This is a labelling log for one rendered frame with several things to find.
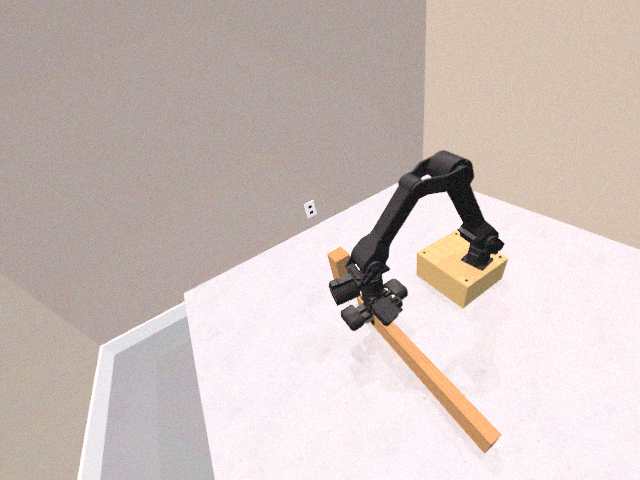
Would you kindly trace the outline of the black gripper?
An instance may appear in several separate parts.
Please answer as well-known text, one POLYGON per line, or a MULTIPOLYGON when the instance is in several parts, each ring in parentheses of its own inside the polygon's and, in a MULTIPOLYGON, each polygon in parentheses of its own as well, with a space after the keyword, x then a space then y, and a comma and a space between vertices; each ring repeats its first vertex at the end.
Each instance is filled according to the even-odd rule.
POLYGON ((354 332, 363 327, 365 323, 368 324, 371 322, 373 325, 375 325, 374 319, 376 318, 369 315, 367 311, 368 303, 370 303, 371 301, 376 301, 382 298, 382 296, 384 295, 387 299, 389 297, 392 298, 393 294, 395 296, 398 296, 402 300, 408 297, 408 289, 395 278, 383 284, 383 289, 378 294, 368 295, 362 290, 361 292, 362 296, 360 296, 360 298, 364 303, 356 308, 353 305, 350 305, 341 311, 341 318, 345 321, 351 331, 354 332), (385 288, 387 288, 388 290, 386 290, 385 288))

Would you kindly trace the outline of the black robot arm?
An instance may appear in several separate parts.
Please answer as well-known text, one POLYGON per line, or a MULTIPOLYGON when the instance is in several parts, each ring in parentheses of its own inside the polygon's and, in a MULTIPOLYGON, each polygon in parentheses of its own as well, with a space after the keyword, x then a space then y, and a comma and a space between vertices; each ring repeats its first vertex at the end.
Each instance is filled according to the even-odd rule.
MULTIPOLYGON (((398 188, 372 231, 353 248, 345 265, 348 274, 329 282, 337 306, 361 296, 361 290, 368 295, 382 291, 382 274, 390 271, 386 264, 390 245, 419 199, 428 194, 447 191, 456 208, 463 222, 457 230, 470 243, 462 262, 483 271, 494 260, 490 255, 497 255, 504 247, 497 230, 481 213, 471 187, 475 176, 470 160, 444 150, 416 165, 400 178, 398 188), (426 174, 431 177, 422 180, 426 174)), ((403 311, 402 306, 398 296, 387 299, 384 295, 368 303, 367 311, 388 327, 403 311)))

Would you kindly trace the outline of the brown wooden post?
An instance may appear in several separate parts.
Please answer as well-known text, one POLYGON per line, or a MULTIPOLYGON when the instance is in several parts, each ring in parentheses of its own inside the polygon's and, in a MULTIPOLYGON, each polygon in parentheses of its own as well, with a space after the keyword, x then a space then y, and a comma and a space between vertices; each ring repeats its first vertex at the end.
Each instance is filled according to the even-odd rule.
POLYGON ((348 274, 348 270, 345 265, 350 258, 349 253, 347 253, 342 247, 339 247, 328 253, 327 256, 334 279, 348 274))

